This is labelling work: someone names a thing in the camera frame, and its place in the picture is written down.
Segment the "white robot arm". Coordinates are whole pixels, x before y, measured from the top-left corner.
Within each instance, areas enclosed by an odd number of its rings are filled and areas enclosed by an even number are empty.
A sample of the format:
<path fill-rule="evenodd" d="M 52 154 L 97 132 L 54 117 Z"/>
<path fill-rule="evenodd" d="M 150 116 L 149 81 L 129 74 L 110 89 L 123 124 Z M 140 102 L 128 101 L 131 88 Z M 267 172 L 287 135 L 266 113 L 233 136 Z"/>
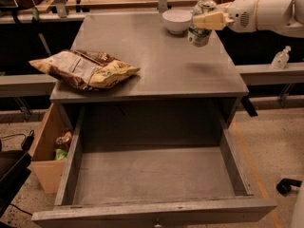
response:
<path fill-rule="evenodd" d="M 269 30 L 294 38 L 304 37 L 304 0 L 235 0 L 193 17 L 198 29 L 237 33 Z"/>

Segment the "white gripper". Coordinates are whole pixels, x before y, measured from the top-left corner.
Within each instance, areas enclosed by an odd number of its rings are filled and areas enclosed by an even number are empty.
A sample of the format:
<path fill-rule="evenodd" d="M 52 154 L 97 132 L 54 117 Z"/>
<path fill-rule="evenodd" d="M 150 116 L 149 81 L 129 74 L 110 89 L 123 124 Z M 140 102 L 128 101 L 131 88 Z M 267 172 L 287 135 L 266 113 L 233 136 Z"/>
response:
<path fill-rule="evenodd" d="M 235 0 L 217 4 L 215 12 L 203 13 L 193 17 L 197 29 L 223 30 L 228 26 L 234 32 L 254 32 L 258 0 Z"/>

